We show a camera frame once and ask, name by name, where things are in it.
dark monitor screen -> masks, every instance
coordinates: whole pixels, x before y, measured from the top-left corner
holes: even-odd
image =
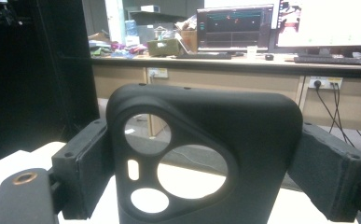
[[[199,51],[268,49],[273,5],[197,10]]]
[[[280,0],[276,47],[361,46],[361,0]]]

power outlet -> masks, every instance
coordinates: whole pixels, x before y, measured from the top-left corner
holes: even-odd
[[[168,69],[167,68],[147,68],[147,73],[149,77],[162,77],[168,78]]]
[[[338,88],[340,89],[342,86],[342,80],[342,77],[311,77],[311,80],[309,81],[309,88],[316,89],[314,82],[320,81],[322,83],[320,89],[333,90],[334,88],[331,83],[337,83]]]

